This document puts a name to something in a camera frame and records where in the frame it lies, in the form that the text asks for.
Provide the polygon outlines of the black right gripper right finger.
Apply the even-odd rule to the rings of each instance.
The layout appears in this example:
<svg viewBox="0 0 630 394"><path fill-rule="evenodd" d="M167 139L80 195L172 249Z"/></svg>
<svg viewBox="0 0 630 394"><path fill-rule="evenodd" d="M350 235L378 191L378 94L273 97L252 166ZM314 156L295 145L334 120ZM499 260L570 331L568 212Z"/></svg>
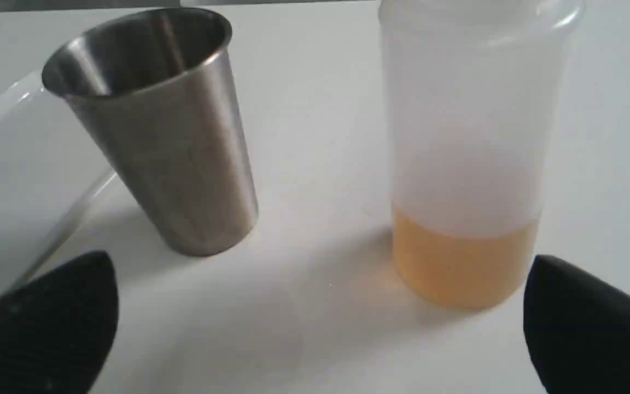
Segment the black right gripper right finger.
<svg viewBox="0 0 630 394"><path fill-rule="evenodd" d="M533 260L523 336L548 393L630 393L630 295L551 255Z"/></svg>

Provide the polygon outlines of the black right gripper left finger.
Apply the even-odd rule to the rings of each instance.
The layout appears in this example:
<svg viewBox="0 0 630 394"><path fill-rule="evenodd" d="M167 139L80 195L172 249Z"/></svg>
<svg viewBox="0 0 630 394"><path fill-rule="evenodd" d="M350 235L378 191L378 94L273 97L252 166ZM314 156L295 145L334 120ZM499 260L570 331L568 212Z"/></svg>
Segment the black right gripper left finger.
<svg viewBox="0 0 630 394"><path fill-rule="evenodd" d="M88 393L112 349L119 291L94 250L0 297L0 393Z"/></svg>

